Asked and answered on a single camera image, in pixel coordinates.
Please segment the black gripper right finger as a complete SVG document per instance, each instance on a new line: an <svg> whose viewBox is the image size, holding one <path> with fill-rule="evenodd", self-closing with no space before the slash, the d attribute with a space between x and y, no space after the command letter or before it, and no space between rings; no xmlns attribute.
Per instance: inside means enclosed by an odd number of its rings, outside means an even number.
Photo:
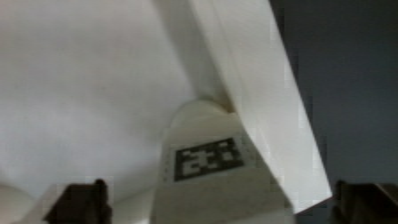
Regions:
<svg viewBox="0 0 398 224"><path fill-rule="evenodd" d="M398 224L398 185L336 183L331 224Z"/></svg>

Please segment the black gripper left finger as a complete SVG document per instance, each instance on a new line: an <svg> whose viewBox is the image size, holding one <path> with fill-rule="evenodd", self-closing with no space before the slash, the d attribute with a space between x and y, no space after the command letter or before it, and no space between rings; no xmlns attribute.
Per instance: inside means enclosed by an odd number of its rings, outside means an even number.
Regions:
<svg viewBox="0 0 398 224"><path fill-rule="evenodd" d="M25 224L112 224L105 181L56 186L25 216Z"/></svg>

